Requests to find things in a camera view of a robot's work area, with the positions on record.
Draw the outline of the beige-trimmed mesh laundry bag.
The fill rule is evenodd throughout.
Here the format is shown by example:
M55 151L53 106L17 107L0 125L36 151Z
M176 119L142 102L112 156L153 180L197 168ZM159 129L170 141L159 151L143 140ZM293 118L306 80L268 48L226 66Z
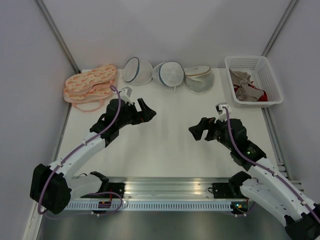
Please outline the beige-trimmed mesh laundry bag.
M206 94L214 85L214 73L212 68L206 65L186 68L185 87L193 94Z

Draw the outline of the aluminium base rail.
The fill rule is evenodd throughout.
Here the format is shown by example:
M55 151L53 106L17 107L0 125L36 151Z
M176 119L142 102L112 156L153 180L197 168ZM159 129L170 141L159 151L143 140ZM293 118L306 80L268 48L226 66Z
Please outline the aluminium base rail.
M244 199L235 193L236 187L228 178L117 178L111 177L107 183L96 176L79 176L71 179L70 188L78 188L85 194L78 193L73 198L87 198L87 194L100 193L98 198L108 198L114 192L124 199L135 201L147 200L202 200L202 199Z

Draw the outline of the left aluminium frame post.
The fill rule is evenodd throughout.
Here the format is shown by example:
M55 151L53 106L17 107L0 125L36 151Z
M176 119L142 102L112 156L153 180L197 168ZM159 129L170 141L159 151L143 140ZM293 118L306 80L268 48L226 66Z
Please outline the left aluminium frame post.
M45 22L47 23L50 31L52 32L55 40L57 41L58 45L60 46L64 56L66 57L67 61L69 62L73 71L78 74L81 72L80 68L78 67L75 59L72 56L70 49L68 48L62 34L60 33L53 17L51 16L45 2L43 0L34 0L35 5L37 6L38 10L42 14Z

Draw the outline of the right aluminium frame post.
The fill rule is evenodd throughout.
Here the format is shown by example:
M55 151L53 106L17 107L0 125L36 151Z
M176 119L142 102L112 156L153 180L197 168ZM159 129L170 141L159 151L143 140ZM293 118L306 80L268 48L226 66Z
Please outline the right aluminium frame post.
M277 26L275 27L271 37L269 38L263 52L262 52L262 56L267 57L268 54L271 52L273 46L275 45L278 37L280 36L283 28L285 27L285 25L287 24L287 22L289 21L291 15L293 14L295 8L297 7L298 3L300 2L300 0L290 0L287 7L285 8Z

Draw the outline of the white plastic basket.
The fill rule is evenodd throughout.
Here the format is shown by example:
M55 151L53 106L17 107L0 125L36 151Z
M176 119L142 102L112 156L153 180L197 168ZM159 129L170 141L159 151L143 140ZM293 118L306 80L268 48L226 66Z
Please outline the white plastic basket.
M269 60L261 55L232 55L224 59L231 99L236 108L267 108L284 100ZM254 87L265 91L267 101L240 101L234 91L230 70L248 73Z

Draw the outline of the beige bra in basket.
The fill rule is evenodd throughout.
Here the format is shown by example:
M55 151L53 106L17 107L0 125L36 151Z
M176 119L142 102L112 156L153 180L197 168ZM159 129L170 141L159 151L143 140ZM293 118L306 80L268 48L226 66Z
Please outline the beige bra in basket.
M247 72L229 69L235 96L242 102L257 102L264 91L256 88L251 82L251 75Z

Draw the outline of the aluminium frame post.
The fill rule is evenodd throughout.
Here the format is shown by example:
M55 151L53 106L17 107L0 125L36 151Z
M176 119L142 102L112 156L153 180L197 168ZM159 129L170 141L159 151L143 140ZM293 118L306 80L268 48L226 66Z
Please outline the aluminium frame post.
M37 6L38 10L42 14L45 22L47 23L50 31L52 32L55 40L57 41L58 45L60 46L64 56L66 57L67 61L69 62L73 71L78 74L81 72L80 68L78 67L75 59L72 56L70 49L68 48L62 34L60 33L53 17L51 16L45 2L43 0L34 0L35 5Z
M287 22L289 21L291 15L293 14L295 8L297 7L298 3L300 2L300 0L290 0L287 7L285 8L277 26L275 27L271 37L269 38L263 52L262 52L262 56L267 57L268 54L271 52L273 46L275 45L278 37L280 36L283 28L285 27L285 25L287 24Z

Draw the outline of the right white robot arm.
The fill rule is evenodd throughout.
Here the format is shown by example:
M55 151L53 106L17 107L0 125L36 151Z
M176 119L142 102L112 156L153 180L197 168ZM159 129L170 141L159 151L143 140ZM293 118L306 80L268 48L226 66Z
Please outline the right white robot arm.
M196 141L206 131L204 139L225 146L233 161L243 168L228 180L231 196L244 196L260 205L284 226L292 240L315 240L320 236L320 205L298 190L248 139L241 120L203 117L188 130Z

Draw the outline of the blue-trimmed mesh laundry bag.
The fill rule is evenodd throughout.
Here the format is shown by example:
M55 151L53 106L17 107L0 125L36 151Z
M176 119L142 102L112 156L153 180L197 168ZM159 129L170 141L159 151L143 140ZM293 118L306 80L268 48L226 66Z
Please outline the blue-trimmed mesh laundry bag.
M153 69L152 79L162 86L173 88L175 92L185 80L185 71L178 62L163 62Z

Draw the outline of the red garment in basket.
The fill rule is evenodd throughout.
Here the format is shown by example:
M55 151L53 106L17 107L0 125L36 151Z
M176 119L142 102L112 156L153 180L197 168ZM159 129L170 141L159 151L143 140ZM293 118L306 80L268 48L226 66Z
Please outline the red garment in basket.
M267 102L267 93L252 84L236 85L233 84L235 96L242 102Z

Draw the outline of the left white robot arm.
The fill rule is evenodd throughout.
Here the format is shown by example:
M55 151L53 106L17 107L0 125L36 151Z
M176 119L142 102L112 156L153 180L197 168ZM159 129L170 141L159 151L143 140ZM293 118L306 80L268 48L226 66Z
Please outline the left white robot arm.
M85 177L75 178L75 174L94 155L108 147L127 125L139 125L151 121L156 111L149 108L142 98L137 110L134 103L123 99L112 99L98 121L90 128L82 143L65 157L49 165L39 164L33 171L30 197L38 204L38 213L49 211L61 213L71 200L78 198L110 198L109 178L97 171Z

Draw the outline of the left blue-rimmed mesh laundry bag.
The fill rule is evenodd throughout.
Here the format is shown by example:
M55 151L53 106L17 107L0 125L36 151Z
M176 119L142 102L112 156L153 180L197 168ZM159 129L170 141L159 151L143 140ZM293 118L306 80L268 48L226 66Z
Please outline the left blue-rimmed mesh laundry bag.
M152 80L153 66L144 59L130 58L123 70L123 80L132 86L147 85Z

